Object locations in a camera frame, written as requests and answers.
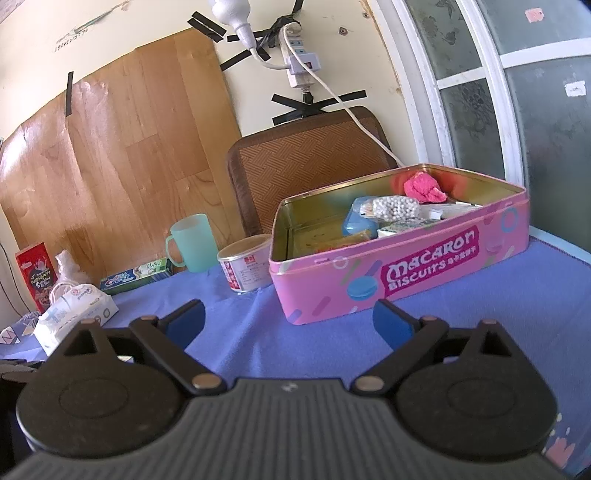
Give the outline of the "crumpled clear plastic bag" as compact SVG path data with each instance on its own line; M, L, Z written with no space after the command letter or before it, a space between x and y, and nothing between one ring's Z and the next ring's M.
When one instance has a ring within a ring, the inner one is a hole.
M75 286L89 284L91 282L89 275L81 270L81 267L68 250L62 250L56 256L56 261L58 264L58 276L57 282L49 294L51 305Z

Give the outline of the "pink fuzzy cloth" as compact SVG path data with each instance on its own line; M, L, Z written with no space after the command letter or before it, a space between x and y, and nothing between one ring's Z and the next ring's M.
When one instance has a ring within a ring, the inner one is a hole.
M438 181L426 172L420 171L404 183L405 194L419 203L445 203L447 194Z

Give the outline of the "wood-pattern wall sheet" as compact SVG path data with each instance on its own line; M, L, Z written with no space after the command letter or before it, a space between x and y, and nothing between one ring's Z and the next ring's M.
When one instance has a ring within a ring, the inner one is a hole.
M1 207L19 248L68 251L94 280L160 258L204 213L243 237L226 169L240 132L211 40L184 30L76 82L1 151Z

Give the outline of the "blue patterned tablecloth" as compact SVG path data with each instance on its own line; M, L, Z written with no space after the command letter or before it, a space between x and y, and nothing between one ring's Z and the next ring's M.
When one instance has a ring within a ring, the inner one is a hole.
M37 453L15 479L560 479L590 463L590 268L534 240L522 254L408 297L413 315L455 327L499 321L553 390L558 411L542 457L486 466L443 458L401 430L382 401L346 386L390 352L370 310L296 326L276 290L235 295L222 272L180 273L120 294L113 327L204 302L204 331L190 356L235 395L200 399L186 426L131 454L104 461Z

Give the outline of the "white power strip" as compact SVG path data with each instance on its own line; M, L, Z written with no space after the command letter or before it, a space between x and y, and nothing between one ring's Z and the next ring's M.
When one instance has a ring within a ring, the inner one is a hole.
M310 72L320 71L321 63L317 53L308 52L304 48L301 31L301 24L297 22L283 26L279 35L280 51L287 65L287 80L290 87L307 92L315 83L315 77Z

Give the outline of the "yellow snack packet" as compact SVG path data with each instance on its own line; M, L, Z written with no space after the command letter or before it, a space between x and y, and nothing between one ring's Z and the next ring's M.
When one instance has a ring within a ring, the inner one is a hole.
M378 237L385 238L398 235L413 229L431 227L438 224L439 220L426 218L407 218L399 219L392 223L382 225L378 230Z

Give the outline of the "red snack box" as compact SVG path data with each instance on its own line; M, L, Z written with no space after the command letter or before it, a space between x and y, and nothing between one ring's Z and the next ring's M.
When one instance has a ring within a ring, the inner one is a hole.
M40 313L50 307L50 293L57 275L43 242L29 246L15 254L17 266L25 285Z

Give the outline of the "white tissue pack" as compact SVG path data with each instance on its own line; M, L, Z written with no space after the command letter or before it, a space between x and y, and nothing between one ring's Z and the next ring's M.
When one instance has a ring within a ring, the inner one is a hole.
M59 297L39 317L33 334L49 357L82 320L104 325L118 311L111 296L91 284L80 284Z

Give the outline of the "bag of white beads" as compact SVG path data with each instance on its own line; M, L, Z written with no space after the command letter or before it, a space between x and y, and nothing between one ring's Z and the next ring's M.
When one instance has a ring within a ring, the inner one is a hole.
M420 203L407 196L382 196L372 200L373 215L384 222L414 218Z

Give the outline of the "teal plastic mug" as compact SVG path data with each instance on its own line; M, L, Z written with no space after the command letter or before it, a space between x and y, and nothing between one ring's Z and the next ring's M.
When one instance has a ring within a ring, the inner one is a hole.
M171 264L192 273L211 269L217 263L217 245L204 213L185 217L170 227L165 253Z

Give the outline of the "brown woven chair back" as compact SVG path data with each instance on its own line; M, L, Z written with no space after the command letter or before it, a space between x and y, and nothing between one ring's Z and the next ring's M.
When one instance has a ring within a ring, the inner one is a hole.
M270 233L283 199L393 169L377 145L388 140L377 117L352 109L360 124L339 110L298 119L235 142L226 156L242 228L248 236Z

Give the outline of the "blue pencil case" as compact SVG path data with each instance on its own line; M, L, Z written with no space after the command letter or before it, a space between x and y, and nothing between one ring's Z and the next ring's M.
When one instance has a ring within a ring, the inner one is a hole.
M363 196L353 201L346 215L346 219L342 222L342 234L344 236L351 236L368 230L370 239L376 239L378 237L379 224L374 219L363 217L360 214L361 206L372 200L373 197Z

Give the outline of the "blue green toothpaste box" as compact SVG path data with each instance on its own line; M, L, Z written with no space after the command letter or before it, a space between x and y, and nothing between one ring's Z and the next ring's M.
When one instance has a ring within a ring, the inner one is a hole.
M99 289L108 295L116 295L169 278L172 274L170 261L160 258L102 279Z

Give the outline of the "pink macaron biscuit tin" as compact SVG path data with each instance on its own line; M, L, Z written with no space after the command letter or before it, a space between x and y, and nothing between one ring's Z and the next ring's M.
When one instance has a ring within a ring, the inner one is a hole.
M342 224L362 197L401 194L422 172L475 210L393 236L353 243ZM527 190L467 170L417 164L284 199L277 208L270 275L287 321L311 324L370 309L459 279L529 244Z

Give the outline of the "white framed frosted window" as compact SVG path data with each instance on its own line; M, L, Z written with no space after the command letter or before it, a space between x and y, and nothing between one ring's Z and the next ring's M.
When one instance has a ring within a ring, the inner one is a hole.
M590 253L590 5L375 1L419 159L523 186L532 225Z

